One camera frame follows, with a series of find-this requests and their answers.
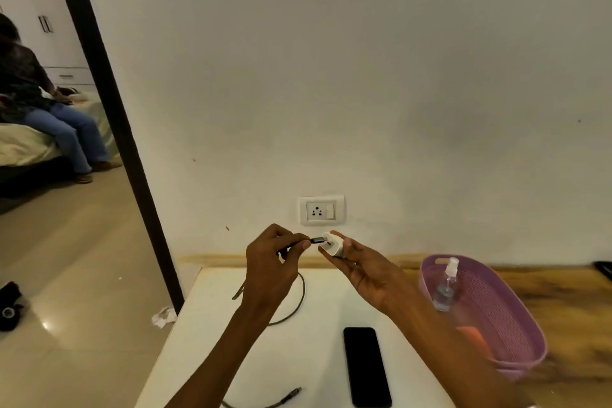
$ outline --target door frame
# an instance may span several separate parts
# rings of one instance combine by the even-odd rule
[[[157,216],[157,209],[149,190],[146,174],[142,168],[138,148],[119,94],[113,69],[98,29],[94,9],[90,0],[66,0],[66,3],[117,142],[119,153],[126,167],[127,176],[157,257],[157,263],[162,271],[172,305],[178,313],[185,299],[162,230],[162,223]]]

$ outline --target electrical outlet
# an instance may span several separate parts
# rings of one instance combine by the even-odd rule
[[[333,226],[344,222],[344,195],[300,197],[298,217],[304,226]]]

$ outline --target white cabinet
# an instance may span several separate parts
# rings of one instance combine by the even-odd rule
[[[0,11],[17,25],[56,85],[93,86],[65,0],[0,0]]]

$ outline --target mattress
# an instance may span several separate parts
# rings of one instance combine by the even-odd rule
[[[111,157],[118,156],[111,127],[100,98],[94,93],[75,94],[74,107],[96,120]],[[29,126],[0,123],[0,166],[27,166],[61,156],[53,138]]]

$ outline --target dark vertical strip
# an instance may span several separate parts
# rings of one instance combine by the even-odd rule
[[[153,202],[149,184],[147,184],[147,178],[142,168],[132,129],[130,128],[121,96],[119,95],[119,89],[115,82],[106,49],[104,48],[100,30],[98,29],[94,9],[89,0],[66,0],[66,2],[83,51],[85,52],[91,74],[100,93],[102,105],[104,105],[104,110],[106,110],[108,122],[117,141],[119,153],[126,166],[127,176],[132,185],[144,225],[149,233],[149,238],[157,257],[157,263],[162,270],[172,304],[176,312],[179,312],[184,303],[179,278],[176,275],[168,243],[157,216],[155,203]]]

